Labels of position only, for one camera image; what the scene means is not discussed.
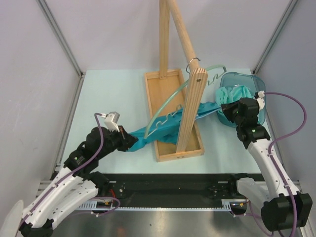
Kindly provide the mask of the dark teal t shirt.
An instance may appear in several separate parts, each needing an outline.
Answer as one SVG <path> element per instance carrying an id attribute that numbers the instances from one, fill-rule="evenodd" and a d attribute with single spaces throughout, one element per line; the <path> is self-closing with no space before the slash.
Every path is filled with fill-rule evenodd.
<path id="1" fill-rule="evenodd" d="M 215 102 L 200 103 L 195 120 L 208 116 L 220 109 L 220 106 Z M 154 141 L 176 145 L 179 133 L 179 127 L 182 117 L 182 110 L 171 112 L 168 117 L 160 116 L 154 120 L 150 127 L 148 137 L 145 138 L 146 127 L 140 128 L 131 135 L 138 138 L 138 141 L 128 150 L 135 152 L 144 148 L 147 144 Z"/>

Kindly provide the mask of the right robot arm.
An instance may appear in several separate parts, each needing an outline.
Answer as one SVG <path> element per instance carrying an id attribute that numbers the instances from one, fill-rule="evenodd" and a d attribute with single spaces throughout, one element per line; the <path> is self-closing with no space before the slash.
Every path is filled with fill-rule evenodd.
<path id="1" fill-rule="evenodd" d="M 259 124 L 258 114 L 264 106 L 262 97 L 240 98 L 221 105 L 228 121 L 236 124 L 237 136 L 256 161 L 267 186 L 263 189 L 252 178 L 244 177 L 230 183 L 228 193 L 233 198 L 247 197 L 260 210 L 270 232 L 294 231 L 306 225 L 313 201 L 287 175 L 267 130 Z"/>

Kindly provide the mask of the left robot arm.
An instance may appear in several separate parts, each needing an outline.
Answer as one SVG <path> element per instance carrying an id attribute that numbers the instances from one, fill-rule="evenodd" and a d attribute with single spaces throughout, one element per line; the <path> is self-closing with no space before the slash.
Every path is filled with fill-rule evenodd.
<path id="1" fill-rule="evenodd" d="M 128 151 L 138 138 L 122 126 L 109 131 L 95 127 L 74 150 L 49 186 L 23 212 L 20 233 L 24 237 L 49 237 L 80 205 L 109 191 L 109 179 L 94 169 L 99 160 L 118 150 Z"/>

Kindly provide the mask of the light teal t shirt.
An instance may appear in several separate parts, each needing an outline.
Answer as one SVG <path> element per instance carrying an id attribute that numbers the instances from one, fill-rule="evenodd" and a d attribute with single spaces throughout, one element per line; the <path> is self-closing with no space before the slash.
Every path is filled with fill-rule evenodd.
<path id="1" fill-rule="evenodd" d="M 220 87 L 215 91 L 215 103 L 221 109 L 222 104 L 238 101 L 240 98 L 252 98 L 251 90 L 244 85 Z"/>

